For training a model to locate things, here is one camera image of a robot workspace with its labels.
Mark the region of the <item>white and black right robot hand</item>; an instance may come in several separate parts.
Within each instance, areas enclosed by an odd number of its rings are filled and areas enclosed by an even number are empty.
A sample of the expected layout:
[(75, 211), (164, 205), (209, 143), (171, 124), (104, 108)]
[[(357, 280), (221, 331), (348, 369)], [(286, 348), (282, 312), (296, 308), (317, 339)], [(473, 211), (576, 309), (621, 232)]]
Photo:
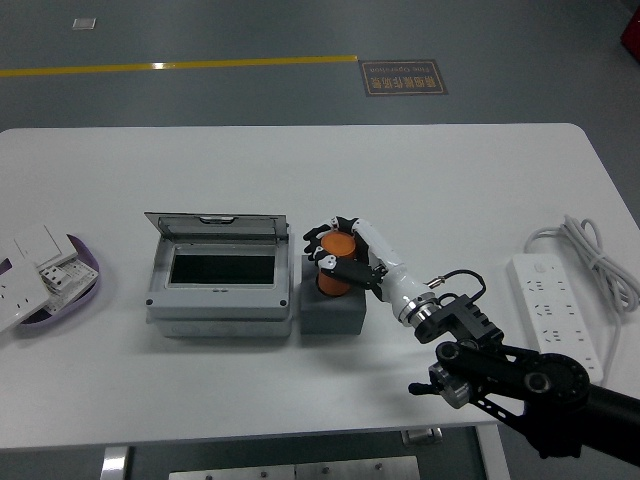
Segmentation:
[[(355, 257), (331, 253), (322, 242), (340, 232), (355, 240)], [(418, 327), (438, 309), (435, 295), (408, 272), (407, 266), (383, 236), (365, 219), (336, 216), (303, 235), (308, 259), (330, 278), (370, 290), (391, 305), (406, 327)]]

